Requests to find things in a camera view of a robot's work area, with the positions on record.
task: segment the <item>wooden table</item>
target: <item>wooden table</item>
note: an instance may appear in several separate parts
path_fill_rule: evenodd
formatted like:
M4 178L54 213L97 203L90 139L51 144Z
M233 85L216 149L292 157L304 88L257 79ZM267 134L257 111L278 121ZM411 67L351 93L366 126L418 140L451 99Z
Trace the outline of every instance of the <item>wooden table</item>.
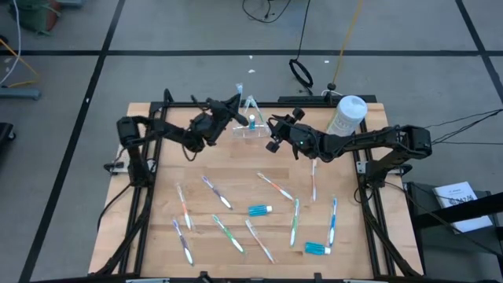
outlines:
M130 104L129 116L147 116L149 104ZM323 130L332 116L333 108L304 108L302 123ZM285 115L291 108L263 108L264 116ZM199 109L169 108L167 121L187 127ZM387 126L382 104L369 104L366 118L369 130ZM142 277L197 277L206 270L211 277L268 277L313 278L321 272L323 278L372 278L369 249L365 236L360 204L354 202L357 187L354 159L350 153L329 164L318 161L318 200L310 201L311 161L300 156L295 161L292 147L286 142L276 154L265 149L269 138L235 139L231 127L224 131L214 147L206 147L193 162L188 162L181 146L163 140L160 154L151 219L146 241ZM389 149L374 149L375 159ZM299 228L294 248L289 247L292 221L292 202L279 194L256 175L261 171L274 182L283 185L299 198ZM201 181L206 175L234 206L230 211ZM399 177L388 177L388 182L401 185ZM110 201L129 182L127 175L112 177L108 189ZM182 205L174 184L184 186L189 213L196 230L189 232L182 216ZM102 267L124 237L129 215L131 189L112 205L101 221L90 272ZM325 243L331 217L332 198L337 197L336 240L332 254L316 256L304 253L306 241ZM381 189L387 230L391 241L403 257L422 273L412 224L403 192L391 186ZM271 264L249 233L244 220L248 206L268 204L274 211L268 216L251 218L264 244L271 250L277 264ZM241 255L215 225L211 215L216 214L244 246ZM180 240L171 224L176 217L192 251L195 266L187 263ZM131 247L128 271L133 270L137 242ZM378 246L381 273L385 274L383 252Z

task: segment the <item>gray floor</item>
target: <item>gray floor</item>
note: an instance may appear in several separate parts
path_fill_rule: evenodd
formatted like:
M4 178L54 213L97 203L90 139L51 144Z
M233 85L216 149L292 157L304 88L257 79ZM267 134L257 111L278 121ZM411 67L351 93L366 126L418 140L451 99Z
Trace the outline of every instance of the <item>gray floor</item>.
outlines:
M264 5L249 0L262 15ZM89 0L65 10L50 37L23 32L26 50L100 50L117 0ZM284 0L273 2L279 11ZM503 50L503 3L465 0L487 50ZM292 0L274 24L250 21L237 0L126 0L111 50L294 50L306 1ZM312 1L304 48L339 49L356 1ZM15 25L0 6L0 34L16 46ZM476 50L454 0L364 1L349 50ZM235 83L259 101L296 95L288 56L107 57L90 110L64 182L61 198L32 280L86 274L96 237L96 220L105 202L108 175L102 164L118 144L115 122L131 102L161 99L165 87L177 101L190 94L223 99ZM54 184L70 133L97 57L30 56L42 74L40 101L0 101L0 121L14 123L18 138L0 159L0 279L17 281ZM0 72L9 65L0 58ZM336 57L302 56L319 94L334 71ZM503 57L491 58L503 72ZM31 74L19 67L8 83ZM501 107L479 57L345 57L338 78L344 94L375 94L390 123L426 126ZM460 134L456 141L503 142L503 117ZM434 128L438 137L463 126ZM502 191L503 152L497 146L437 145L433 156L413 162L408 179L444 185L469 181L480 190ZM430 250L428 275L474 281L501 280L492 255Z

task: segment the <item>white bottle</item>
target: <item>white bottle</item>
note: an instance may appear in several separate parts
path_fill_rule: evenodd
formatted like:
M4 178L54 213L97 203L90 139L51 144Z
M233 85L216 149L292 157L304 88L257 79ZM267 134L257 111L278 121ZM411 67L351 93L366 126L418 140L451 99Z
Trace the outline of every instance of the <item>white bottle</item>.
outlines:
M337 105L336 114L330 122L327 133L346 137L353 134L367 114L367 104L360 97L348 95Z

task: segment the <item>wooden tabletop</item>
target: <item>wooden tabletop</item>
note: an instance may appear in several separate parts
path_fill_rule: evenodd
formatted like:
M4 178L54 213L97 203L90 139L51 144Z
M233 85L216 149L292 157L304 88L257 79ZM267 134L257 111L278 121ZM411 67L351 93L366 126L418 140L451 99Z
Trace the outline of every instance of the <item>wooden tabletop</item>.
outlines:
M127 114L147 116L148 110L149 104L135 103L130 104ZM291 108L261 110L265 117L292 112ZM319 130L326 128L334 111L333 108L303 110L306 115L302 123ZM167 121L187 127L189 120L199 111L197 108L169 108ZM382 104L369 104L366 121L369 130L379 130L387 126ZM163 140L141 275L197 277L200 271L205 270L211 277L312 278L315 272L321 272L323 278L327 279L372 278L362 209L360 204L353 200L357 180L352 155L344 154L329 164L318 161L318 200L312 202L310 160L300 156L299 160L295 161L292 147L286 142L273 154L265 149L270 138L232 138L231 128L229 125L218 139L217 145L206 147L193 162L185 159L179 144ZM389 149L374 149L373 157L379 159L387 152ZM299 198L299 228L293 248L289 247L292 202L258 178L257 171L261 171ZM206 187L201 181L201 175L208 176L218 187L233 205L233 211L226 208ZM401 185L399 177L390 176L387 181ZM128 182L127 175L112 177L107 202ZM195 231L189 231L185 225L176 182L183 185L189 214L196 225ZM102 219L90 272L102 267L124 238L132 195L131 189L110 207ZM332 254L306 254L306 241L325 243L327 240L333 197L338 198L339 204ZM403 192L387 186L381 189L381 197L391 241L414 270L422 273ZM248 206L256 204L273 206L272 213L250 220L277 260L276 264L269 262L244 224L244 220L249 218ZM229 227L246 250L246 255L240 254L231 245L226 235L215 225L212 214L216 214ZM173 217L176 217L182 226L182 232L193 254L194 267L185 259L180 240L171 223ZM137 241L132 244L128 271L133 270L137 245ZM380 244L378 255L381 273L385 274Z

